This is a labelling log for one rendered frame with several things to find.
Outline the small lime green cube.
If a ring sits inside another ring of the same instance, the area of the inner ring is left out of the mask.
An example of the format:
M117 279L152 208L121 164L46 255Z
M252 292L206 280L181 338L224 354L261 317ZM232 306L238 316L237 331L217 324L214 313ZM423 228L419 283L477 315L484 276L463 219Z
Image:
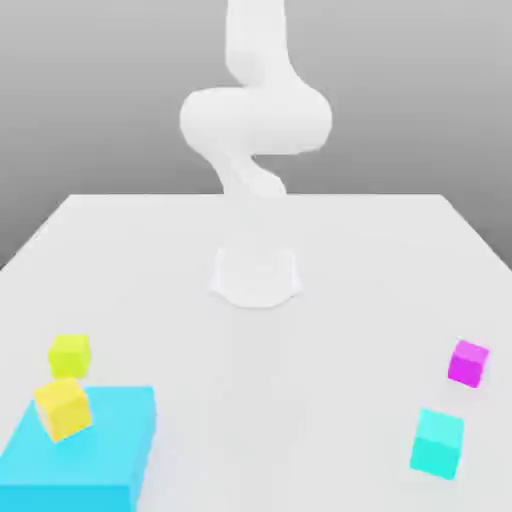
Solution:
M59 334L48 351L53 378L84 378L87 375L91 350L86 334Z

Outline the small magenta cube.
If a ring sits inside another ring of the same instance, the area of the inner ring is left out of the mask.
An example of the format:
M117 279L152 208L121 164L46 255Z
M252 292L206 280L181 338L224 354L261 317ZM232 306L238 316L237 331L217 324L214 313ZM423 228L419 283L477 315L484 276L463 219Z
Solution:
M487 348L466 340L458 341L450 359L448 378L476 389L488 356Z

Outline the small yellow cube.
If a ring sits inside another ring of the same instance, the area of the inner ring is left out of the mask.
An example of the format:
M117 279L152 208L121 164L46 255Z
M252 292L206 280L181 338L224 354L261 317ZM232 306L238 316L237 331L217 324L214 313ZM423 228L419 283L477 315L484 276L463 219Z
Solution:
M88 396L73 377L56 379L33 391L39 420L54 442L92 425Z

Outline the small turquoise cube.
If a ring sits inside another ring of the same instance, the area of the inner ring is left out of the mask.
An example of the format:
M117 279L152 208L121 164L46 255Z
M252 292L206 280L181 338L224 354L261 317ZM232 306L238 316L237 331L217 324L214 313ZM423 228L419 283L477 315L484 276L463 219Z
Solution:
M463 439L462 418L423 408L419 414L410 467L446 480L454 480Z

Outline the large blue box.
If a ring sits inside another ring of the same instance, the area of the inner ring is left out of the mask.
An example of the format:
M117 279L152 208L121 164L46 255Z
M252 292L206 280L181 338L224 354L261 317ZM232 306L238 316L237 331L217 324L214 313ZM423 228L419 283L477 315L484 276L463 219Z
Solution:
M137 512L156 428L154 389L86 392L92 426L58 443L28 405L0 455L0 512Z

